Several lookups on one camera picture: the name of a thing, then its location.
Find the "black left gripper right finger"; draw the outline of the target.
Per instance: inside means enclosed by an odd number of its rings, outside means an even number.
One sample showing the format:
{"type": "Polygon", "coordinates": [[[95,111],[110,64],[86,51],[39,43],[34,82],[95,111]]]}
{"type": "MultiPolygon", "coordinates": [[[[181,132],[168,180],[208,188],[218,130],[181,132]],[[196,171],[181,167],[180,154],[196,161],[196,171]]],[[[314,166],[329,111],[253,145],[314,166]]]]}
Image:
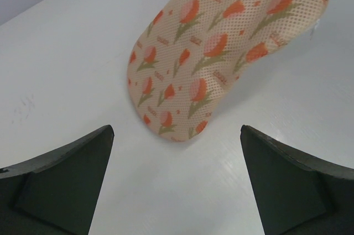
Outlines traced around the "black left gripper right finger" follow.
{"type": "Polygon", "coordinates": [[[353,234],[353,169],[251,126],[240,140],[265,234],[353,234]]]}

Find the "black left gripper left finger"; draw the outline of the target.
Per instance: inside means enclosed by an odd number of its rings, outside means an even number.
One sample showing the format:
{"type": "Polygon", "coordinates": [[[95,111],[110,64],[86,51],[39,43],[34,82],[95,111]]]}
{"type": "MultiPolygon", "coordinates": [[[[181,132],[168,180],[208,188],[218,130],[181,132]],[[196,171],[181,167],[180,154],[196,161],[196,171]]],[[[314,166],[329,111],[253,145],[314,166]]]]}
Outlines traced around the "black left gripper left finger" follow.
{"type": "Polygon", "coordinates": [[[1,168],[1,234],[88,234],[113,139],[106,125],[1,168]]]}

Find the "floral mesh laundry bag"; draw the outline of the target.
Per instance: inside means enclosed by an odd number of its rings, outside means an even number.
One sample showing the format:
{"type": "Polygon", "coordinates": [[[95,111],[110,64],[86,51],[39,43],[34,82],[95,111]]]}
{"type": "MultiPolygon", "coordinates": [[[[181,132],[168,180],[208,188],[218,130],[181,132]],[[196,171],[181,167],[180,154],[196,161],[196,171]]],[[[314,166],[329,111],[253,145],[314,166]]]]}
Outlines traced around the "floral mesh laundry bag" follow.
{"type": "Polygon", "coordinates": [[[155,134],[200,134],[242,71],[312,27],[329,0],[169,0],[134,45],[133,105],[155,134]]]}

